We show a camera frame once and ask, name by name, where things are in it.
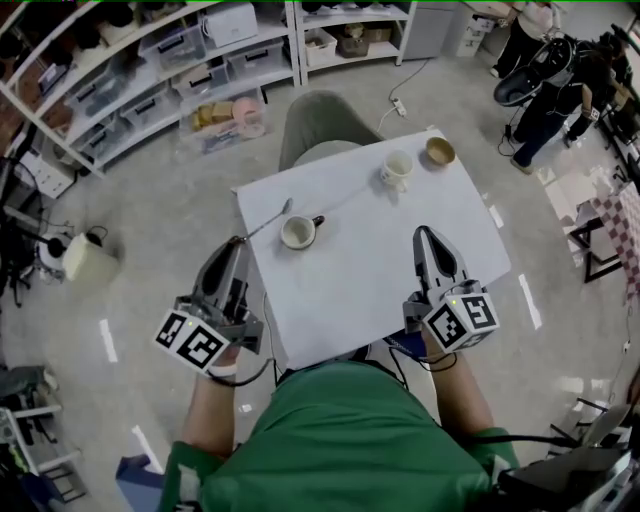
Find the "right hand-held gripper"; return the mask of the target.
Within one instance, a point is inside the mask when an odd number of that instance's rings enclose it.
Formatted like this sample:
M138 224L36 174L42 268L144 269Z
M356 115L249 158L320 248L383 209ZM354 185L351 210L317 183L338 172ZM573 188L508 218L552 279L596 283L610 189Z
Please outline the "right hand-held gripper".
M453 353L479 344L500 327L486 288L467 279L462 256L443 234L419 226L413 253L423 292L413 293L403 303L407 333L424 327L443 353Z

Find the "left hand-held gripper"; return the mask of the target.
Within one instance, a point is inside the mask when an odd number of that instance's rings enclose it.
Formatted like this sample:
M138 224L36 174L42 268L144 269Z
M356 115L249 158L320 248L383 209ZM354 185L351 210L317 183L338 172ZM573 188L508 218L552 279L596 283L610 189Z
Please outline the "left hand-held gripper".
M260 351L264 324L246 303L248 255L229 239L200 269L191 296L167 310L153 344L198 373L235 373L231 357Z

